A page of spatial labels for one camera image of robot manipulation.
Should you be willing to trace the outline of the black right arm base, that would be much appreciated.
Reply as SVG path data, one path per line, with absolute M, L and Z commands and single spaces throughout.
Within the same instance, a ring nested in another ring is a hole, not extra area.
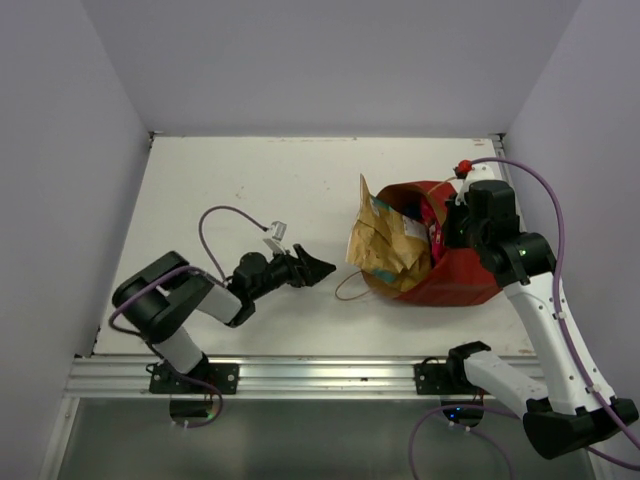
M 465 395 L 471 390 L 456 384 L 445 363 L 427 357 L 413 365 L 413 381 L 418 395 Z

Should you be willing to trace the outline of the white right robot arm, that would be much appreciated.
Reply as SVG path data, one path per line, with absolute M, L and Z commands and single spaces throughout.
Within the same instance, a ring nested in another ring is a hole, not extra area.
M 549 243 L 521 231 L 513 189 L 501 180 L 466 180 L 446 207 L 446 245 L 479 255 L 524 324 L 544 375 L 535 381 L 476 341 L 450 350 L 449 387 L 492 394 L 521 419 L 545 459 L 607 440 L 636 422 L 634 401 L 614 392 L 581 339 Z

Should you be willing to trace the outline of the blue snack bag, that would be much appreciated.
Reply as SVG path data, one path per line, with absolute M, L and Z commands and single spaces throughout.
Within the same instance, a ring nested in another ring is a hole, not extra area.
M 418 201 L 407 203 L 402 209 L 402 214 L 415 221 L 421 221 L 422 220 L 421 201 L 418 200 Z

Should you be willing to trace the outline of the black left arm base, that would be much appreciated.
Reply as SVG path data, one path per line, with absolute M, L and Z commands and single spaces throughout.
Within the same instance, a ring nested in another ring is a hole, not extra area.
M 240 366 L 237 363 L 201 363 L 186 374 L 190 381 L 176 376 L 164 363 L 147 364 L 145 370 L 150 374 L 148 390 L 151 394 L 210 393 L 204 386 L 194 384 L 194 381 L 198 381 L 212 385 L 223 395 L 233 395 L 237 392 L 240 379 Z

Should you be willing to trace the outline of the tan kraft snack bag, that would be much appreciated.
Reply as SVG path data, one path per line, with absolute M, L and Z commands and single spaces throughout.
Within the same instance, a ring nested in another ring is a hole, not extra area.
M 372 195 L 360 179 L 360 207 L 347 245 L 346 262 L 400 293 L 431 273 L 431 244 L 424 223 Z

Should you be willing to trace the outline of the red brown paper bag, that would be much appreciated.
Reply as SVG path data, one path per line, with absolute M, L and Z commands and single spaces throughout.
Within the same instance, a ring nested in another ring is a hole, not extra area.
M 415 181 L 384 187 L 374 195 L 402 214 L 403 207 L 426 197 L 436 212 L 441 229 L 446 218 L 445 201 L 457 195 L 452 181 Z M 400 293 L 385 287 L 356 267 L 368 290 L 388 299 L 428 307 L 467 307 L 485 303 L 500 292 L 492 275 L 470 248 L 451 249 L 433 265 L 431 273 L 411 290 Z

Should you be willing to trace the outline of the pink chips bag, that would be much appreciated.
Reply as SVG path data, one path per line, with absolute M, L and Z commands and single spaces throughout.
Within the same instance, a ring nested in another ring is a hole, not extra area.
M 426 197 L 423 197 L 420 200 L 420 214 L 422 223 L 425 225 L 429 236 L 433 265 L 436 265 L 441 261 L 446 253 L 446 247 L 443 243 L 441 224 L 436 216 L 434 208 Z

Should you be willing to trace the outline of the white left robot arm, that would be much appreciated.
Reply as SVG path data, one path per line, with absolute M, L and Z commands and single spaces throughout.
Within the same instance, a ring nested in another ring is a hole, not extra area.
M 142 340 L 173 369 L 175 384 L 193 393 L 208 379 L 208 358 L 184 326 L 194 312 L 236 328 L 255 313 L 258 299 L 285 285 L 313 287 L 335 270 L 295 244 L 292 252 L 279 251 L 270 258 L 244 254 L 223 283 L 170 251 L 116 288 L 108 325 Z

